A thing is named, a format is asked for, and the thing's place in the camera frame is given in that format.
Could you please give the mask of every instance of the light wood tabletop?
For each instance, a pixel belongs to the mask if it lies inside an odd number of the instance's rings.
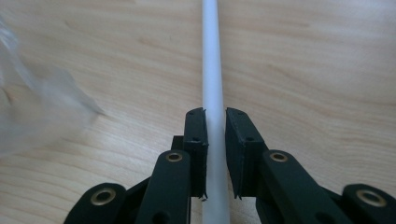
[[[201,1],[0,0],[21,55],[68,70],[106,114],[0,159],[0,223],[63,223],[89,188],[151,175],[202,105],[201,13]],[[219,28],[224,106],[321,186],[396,196],[395,1],[219,0]],[[254,200],[229,192],[232,223],[259,223]]]

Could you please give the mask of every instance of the round hole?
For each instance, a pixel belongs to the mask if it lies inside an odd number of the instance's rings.
[[[287,161],[288,160],[287,156],[285,156],[284,154],[279,153],[279,152],[272,153],[270,155],[270,157],[271,157],[271,159],[273,159],[273,161],[282,161],[283,162],[283,161]]]
[[[316,213],[315,218],[317,219],[317,221],[319,221],[320,223],[323,223],[323,224],[335,223],[334,218],[332,218],[329,214],[326,214],[326,213],[321,213],[321,212]]]
[[[158,212],[152,217],[152,223],[154,224],[166,224],[170,220],[170,216],[166,212]]]
[[[97,200],[99,201],[105,201],[107,199],[109,199],[111,196],[111,194],[109,192],[101,192],[100,194],[98,194],[98,196],[96,196]]]
[[[98,205],[98,206],[105,205],[113,201],[115,197],[116,197],[116,191],[114,189],[111,188],[99,189],[91,196],[91,203],[93,205]]]
[[[387,201],[381,195],[368,189],[360,189],[356,191],[356,195],[360,200],[375,207],[385,207],[387,205]]]
[[[166,159],[169,161],[181,161],[183,156],[179,153],[173,152],[166,155]]]

